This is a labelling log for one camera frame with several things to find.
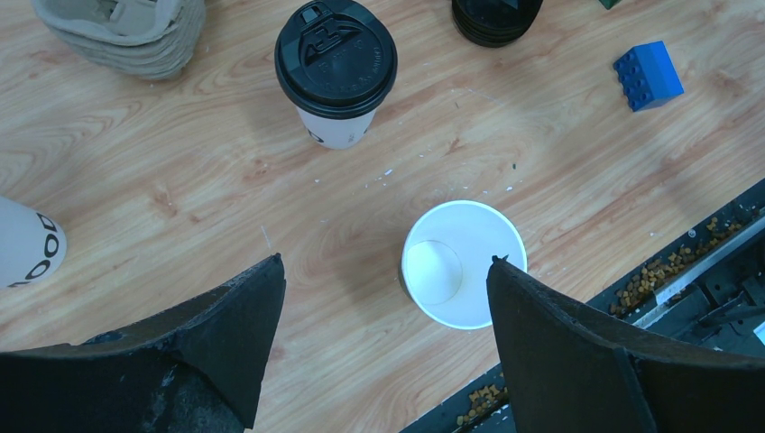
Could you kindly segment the stack of black lids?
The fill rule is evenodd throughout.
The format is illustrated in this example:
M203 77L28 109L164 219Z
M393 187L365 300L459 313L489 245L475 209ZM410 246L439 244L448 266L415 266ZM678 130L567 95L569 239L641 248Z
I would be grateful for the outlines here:
M456 28L469 41L500 48L517 41L536 19L542 0L452 0Z

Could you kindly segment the cardboard cup carrier tray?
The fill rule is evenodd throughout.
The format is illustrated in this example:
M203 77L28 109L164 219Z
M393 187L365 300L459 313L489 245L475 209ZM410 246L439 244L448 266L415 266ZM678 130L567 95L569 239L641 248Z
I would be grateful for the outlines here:
M149 80L177 77L203 31L204 1L33 1L58 39L86 60Z

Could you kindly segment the green paper coffee cup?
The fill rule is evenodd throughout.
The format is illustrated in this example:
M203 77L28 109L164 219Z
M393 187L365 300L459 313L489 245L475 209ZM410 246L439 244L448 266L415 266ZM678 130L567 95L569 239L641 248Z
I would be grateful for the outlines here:
M439 324L468 331L489 327L486 279L494 256L528 270L521 235L504 214L473 200L448 201L423 214L409 231L402 283Z

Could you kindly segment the blue toy brick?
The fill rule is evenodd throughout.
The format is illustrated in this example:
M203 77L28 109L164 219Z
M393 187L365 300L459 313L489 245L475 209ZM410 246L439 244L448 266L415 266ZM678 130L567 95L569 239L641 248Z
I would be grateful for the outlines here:
M664 106L685 93L664 41L636 45L613 63L632 112Z

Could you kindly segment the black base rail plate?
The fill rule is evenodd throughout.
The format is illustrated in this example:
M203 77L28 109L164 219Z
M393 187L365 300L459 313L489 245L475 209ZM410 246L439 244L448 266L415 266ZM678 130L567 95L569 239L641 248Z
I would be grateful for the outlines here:
M764 361L763 184L582 303L661 336ZM501 361L410 431L520 432Z

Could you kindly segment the stack of white paper cups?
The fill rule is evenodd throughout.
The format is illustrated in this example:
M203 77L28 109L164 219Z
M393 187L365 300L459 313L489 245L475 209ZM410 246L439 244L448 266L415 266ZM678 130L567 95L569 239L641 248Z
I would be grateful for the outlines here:
M68 248L63 228L48 216L1 197L1 287L40 282L56 272Z

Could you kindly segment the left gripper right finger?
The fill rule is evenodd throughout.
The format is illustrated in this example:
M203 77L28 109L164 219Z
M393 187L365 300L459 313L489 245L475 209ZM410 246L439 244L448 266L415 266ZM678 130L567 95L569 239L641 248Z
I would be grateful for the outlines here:
M518 431L763 431L762 358L635 327L501 257L486 288Z

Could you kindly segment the black plastic cup lid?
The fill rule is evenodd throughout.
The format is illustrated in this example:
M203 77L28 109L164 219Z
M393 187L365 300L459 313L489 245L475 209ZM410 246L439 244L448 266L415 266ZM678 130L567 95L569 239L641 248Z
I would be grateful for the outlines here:
M398 52L383 23L356 1L310 1L281 29L277 79L299 109L346 120L377 109L392 90Z

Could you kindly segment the green paper bag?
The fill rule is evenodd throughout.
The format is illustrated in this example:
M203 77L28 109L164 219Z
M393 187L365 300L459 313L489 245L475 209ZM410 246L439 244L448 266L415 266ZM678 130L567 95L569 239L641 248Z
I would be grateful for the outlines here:
M610 10L619 4L621 0L599 0L599 2L606 10Z

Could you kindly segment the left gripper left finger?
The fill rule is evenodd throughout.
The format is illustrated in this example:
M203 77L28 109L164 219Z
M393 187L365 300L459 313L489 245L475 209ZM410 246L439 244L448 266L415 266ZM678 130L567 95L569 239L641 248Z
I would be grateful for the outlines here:
M80 345L1 355L4 432L241 432L255 422L285 298L274 254Z

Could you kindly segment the white paper coffee cup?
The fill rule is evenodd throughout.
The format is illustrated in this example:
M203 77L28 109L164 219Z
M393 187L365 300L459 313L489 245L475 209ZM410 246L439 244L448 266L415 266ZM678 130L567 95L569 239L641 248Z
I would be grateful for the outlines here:
M370 127L376 109L358 117L329 119L297 109L300 120L318 144L332 150L344 150L362 140Z

